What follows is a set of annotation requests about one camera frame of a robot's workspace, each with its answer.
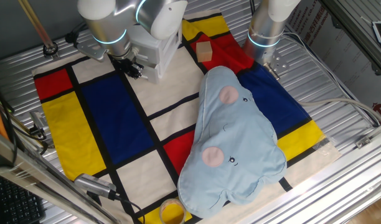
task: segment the small wooden cube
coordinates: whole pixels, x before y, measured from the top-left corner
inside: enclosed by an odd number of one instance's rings
[[[209,62],[213,57],[210,41],[196,43],[196,55],[198,62]]]

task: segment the pink cheek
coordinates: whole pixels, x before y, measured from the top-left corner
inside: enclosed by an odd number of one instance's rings
[[[231,104],[239,98],[239,92],[233,86],[225,86],[221,89],[219,98],[222,103]]]
[[[202,154],[203,162],[210,167],[217,167],[223,162],[223,152],[218,147],[208,147]]]

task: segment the cloth mat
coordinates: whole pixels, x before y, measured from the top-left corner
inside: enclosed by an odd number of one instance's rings
[[[271,121],[288,161],[279,183],[267,185],[248,205],[224,206],[209,219],[187,213],[186,223],[236,223],[335,161],[340,154],[307,112],[259,64],[247,57],[220,11],[182,21],[182,44],[160,84],[133,80],[105,60],[81,54],[33,71],[65,175],[81,173],[114,183],[122,198],[139,205],[146,223],[160,223],[159,206],[177,197],[177,181],[190,153],[199,109],[200,81],[226,66],[248,88]],[[196,43],[210,41],[212,61],[197,63]],[[101,198],[113,215],[141,214],[131,205]]]

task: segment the keyboard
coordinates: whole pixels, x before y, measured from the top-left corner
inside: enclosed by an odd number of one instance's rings
[[[44,217],[41,198],[0,177],[1,224],[39,223]]]

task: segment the red square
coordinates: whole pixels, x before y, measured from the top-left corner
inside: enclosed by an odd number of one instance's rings
[[[40,96],[40,100],[44,100],[48,97],[73,88],[66,69],[59,70],[40,78],[37,78],[36,76],[34,78],[34,83]]]
[[[237,74],[246,68],[250,68],[254,63],[254,59],[243,52],[231,34],[216,39],[210,39],[205,34],[202,34],[199,39],[191,43],[190,46],[193,51],[196,52],[196,44],[206,41],[210,41],[213,50],[212,60],[203,62],[207,70],[221,65],[231,69]]]
[[[195,131],[193,130],[178,138],[171,140],[166,145],[164,145],[164,150],[166,150],[166,153],[170,158],[171,163],[176,169],[178,175],[181,173],[181,170],[185,165],[186,159],[191,153],[194,136]]]

